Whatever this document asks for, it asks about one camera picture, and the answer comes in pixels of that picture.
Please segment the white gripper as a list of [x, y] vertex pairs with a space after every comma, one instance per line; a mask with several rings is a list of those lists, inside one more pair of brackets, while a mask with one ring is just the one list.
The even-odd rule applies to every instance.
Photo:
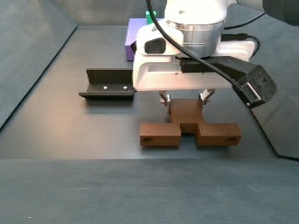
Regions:
[[[136, 36], [133, 60], [133, 87], [137, 91], [160, 91], [160, 103], [168, 106], [171, 96], [165, 90], [204, 89], [199, 94], [200, 105], [205, 105], [215, 94], [213, 88], [231, 88], [231, 83], [205, 65], [184, 55], [165, 41], [164, 53], [145, 53], [145, 39], [141, 31], [153, 24], [144, 26]], [[255, 51], [255, 43], [250, 40], [220, 41], [208, 57], [230, 56], [248, 62]]]

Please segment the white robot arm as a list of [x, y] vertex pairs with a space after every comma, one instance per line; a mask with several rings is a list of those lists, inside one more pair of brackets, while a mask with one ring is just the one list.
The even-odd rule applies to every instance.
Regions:
[[232, 88], [250, 108], [270, 101], [276, 84], [266, 69], [248, 62], [256, 44], [222, 34], [232, 4], [299, 26], [299, 0], [167, 0], [164, 19], [136, 34], [136, 90]]

